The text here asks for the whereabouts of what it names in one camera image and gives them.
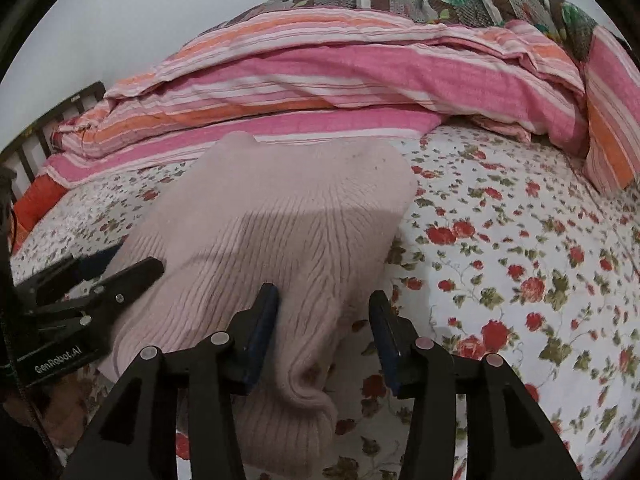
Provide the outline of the person's left hand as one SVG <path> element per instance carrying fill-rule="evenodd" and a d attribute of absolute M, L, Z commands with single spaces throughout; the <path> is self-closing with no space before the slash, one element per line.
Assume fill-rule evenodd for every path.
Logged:
<path fill-rule="evenodd" d="M 88 422 L 91 390 L 91 379 L 69 374 L 53 386 L 29 391 L 36 415 L 57 448 L 73 448 L 80 439 Z"/>

